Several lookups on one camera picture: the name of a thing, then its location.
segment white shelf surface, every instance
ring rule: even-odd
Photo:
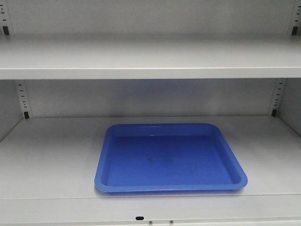
[[[0,79],[301,77],[290,35],[10,35],[0,49]]]
[[[236,192],[106,194],[94,176],[107,128],[212,123],[246,172]],[[0,224],[301,220],[301,138],[269,116],[22,120],[0,143]]]

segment tray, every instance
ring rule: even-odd
[[[104,192],[231,190],[247,177],[211,124],[120,124],[107,130],[95,176]]]

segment cabinet back wall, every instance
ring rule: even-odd
[[[32,115],[267,115],[275,79],[27,80]]]
[[[287,34],[294,0],[7,0],[7,3],[15,34]]]

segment cabinet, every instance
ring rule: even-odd
[[[301,1],[0,0],[0,7],[0,224],[301,223]],[[109,126],[172,122],[218,126],[248,185],[94,188]]]

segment white metal shelf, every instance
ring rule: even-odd
[[[94,176],[106,129],[118,123],[163,122],[218,126],[248,185],[219,193],[96,191]],[[301,138],[269,116],[22,120],[0,143],[0,223],[131,224],[139,215],[157,223],[300,220],[300,161]]]
[[[301,77],[301,38],[290,35],[10,35],[0,79]]]

